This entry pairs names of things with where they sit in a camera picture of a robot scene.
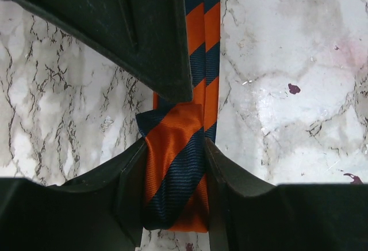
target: red stain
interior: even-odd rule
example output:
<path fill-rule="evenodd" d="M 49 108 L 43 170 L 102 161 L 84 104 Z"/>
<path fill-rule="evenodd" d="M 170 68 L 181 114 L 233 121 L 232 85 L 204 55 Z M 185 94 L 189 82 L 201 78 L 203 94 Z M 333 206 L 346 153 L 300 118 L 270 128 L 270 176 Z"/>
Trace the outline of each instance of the red stain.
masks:
<path fill-rule="evenodd" d="M 351 173 L 345 173 L 344 176 L 349 176 L 352 178 L 352 181 L 350 182 L 350 184 L 354 184 L 354 185 L 363 184 L 363 181 L 358 176 L 355 176 Z"/>
<path fill-rule="evenodd" d="M 194 247 L 193 247 L 193 244 L 186 244 L 185 245 L 185 250 L 186 251 L 194 251 Z"/>
<path fill-rule="evenodd" d="M 289 83 L 287 86 L 289 87 L 289 92 L 291 94 L 300 93 L 300 88 L 297 85 L 293 85 L 293 84 Z"/>

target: white marble tabletop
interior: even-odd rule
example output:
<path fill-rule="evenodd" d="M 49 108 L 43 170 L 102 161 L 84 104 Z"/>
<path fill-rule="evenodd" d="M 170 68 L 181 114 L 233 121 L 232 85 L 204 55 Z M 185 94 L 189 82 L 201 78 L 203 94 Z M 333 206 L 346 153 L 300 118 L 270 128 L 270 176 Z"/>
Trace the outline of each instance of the white marble tabletop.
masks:
<path fill-rule="evenodd" d="M 368 0 L 221 0 L 216 145 L 273 184 L 368 181 Z M 15 3 L 0 1 L 0 176 L 43 185 L 138 137 L 152 91 Z M 140 250 L 208 251 L 144 231 Z"/>

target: striped necktie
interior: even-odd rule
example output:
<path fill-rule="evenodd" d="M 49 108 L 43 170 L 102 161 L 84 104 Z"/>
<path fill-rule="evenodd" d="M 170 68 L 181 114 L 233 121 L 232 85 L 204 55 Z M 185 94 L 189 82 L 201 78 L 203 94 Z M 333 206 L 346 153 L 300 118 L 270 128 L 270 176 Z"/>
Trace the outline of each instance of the striped necktie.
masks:
<path fill-rule="evenodd" d="M 148 230 L 208 230 L 204 137 L 215 140 L 219 98 L 220 0 L 185 0 L 193 101 L 137 115 L 148 146 L 142 221 Z"/>

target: orange and navy striped fabric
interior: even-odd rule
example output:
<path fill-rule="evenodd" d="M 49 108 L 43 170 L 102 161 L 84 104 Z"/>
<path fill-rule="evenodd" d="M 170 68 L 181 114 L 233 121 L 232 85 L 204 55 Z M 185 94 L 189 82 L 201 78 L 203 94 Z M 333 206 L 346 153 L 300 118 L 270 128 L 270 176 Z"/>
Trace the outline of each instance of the orange and navy striped fabric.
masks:
<path fill-rule="evenodd" d="M 137 115 L 148 146 L 143 204 L 146 229 L 206 232 L 208 198 L 204 137 L 216 135 L 220 0 L 185 0 L 193 101 Z"/>

